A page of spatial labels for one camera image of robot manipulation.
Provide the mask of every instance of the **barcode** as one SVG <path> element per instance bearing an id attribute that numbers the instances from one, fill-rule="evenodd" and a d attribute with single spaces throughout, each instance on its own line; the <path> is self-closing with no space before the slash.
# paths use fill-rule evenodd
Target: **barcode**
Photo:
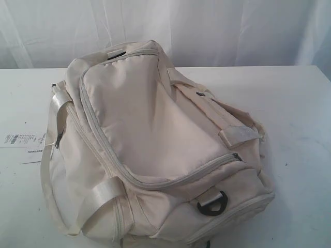
<path id="1" fill-rule="evenodd" d="M 14 144 L 15 143 L 15 141 L 17 140 L 17 138 L 18 138 L 18 134 L 16 134 L 15 136 L 14 136 L 14 138 L 11 140 L 11 144 Z"/>

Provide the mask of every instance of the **white paper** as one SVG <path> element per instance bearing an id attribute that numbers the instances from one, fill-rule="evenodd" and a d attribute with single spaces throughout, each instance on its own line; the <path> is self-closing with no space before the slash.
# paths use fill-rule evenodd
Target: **white paper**
<path id="1" fill-rule="evenodd" d="M 11 132 L 3 135 L 0 147 L 38 147 L 44 138 L 45 133 Z"/>
<path id="2" fill-rule="evenodd" d="M 37 148 L 27 148 L 21 155 L 20 164 L 36 163 L 41 161 L 43 146 Z"/>

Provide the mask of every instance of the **white tabletop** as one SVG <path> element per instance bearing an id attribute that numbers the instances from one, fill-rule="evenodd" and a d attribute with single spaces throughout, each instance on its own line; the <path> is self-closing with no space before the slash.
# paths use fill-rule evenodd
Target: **white tabletop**
<path id="1" fill-rule="evenodd" d="M 331 247 L 331 82 L 315 66 L 179 68 L 266 129 L 276 198 L 212 247 Z M 1 132 L 45 130 L 52 83 L 65 69 L 1 69 Z M 0 247 L 97 247 L 58 233 L 42 198 L 39 163 L 0 148 Z"/>

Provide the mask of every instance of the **black d-ring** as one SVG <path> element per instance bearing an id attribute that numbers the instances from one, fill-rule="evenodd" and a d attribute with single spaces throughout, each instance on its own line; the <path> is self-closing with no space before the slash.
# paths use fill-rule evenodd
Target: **black d-ring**
<path id="1" fill-rule="evenodd" d="M 211 203 L 208 203 L 205 206 L 201 206 L 200 203 L 197 204 L 197 208 L 200 211 L 200 213 L 202 213 L 202 214 L 204 214 L 206 216 L 218 216 L 218 215 L 220 215 L 221 213 L 224 212 L 224 210 L 225 210 L 225 208 L 227 207 L 227 204 L 228 204 L 228 197 L 227 197 L 227 195 L 223 191 L 220 191 L 220 192 L 221 192 L 222 196 L 220 196 L 218 199 L 212 201 Z M 221 204 L 221 207 L 220 207 L 219 210 L 212 211 L 210 209 L 211 206 L 214 203 L 220 203 Z"/>

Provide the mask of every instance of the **white backdrop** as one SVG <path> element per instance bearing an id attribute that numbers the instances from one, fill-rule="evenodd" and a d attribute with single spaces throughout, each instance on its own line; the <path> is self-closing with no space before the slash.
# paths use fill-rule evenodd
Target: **white backdrop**
<path id="1" fill-rule="evenodd" d="M 0 68 L 148 39 L 175 66 L 313 64 L 331 79 L 331 0 L 0 0 Z"/>

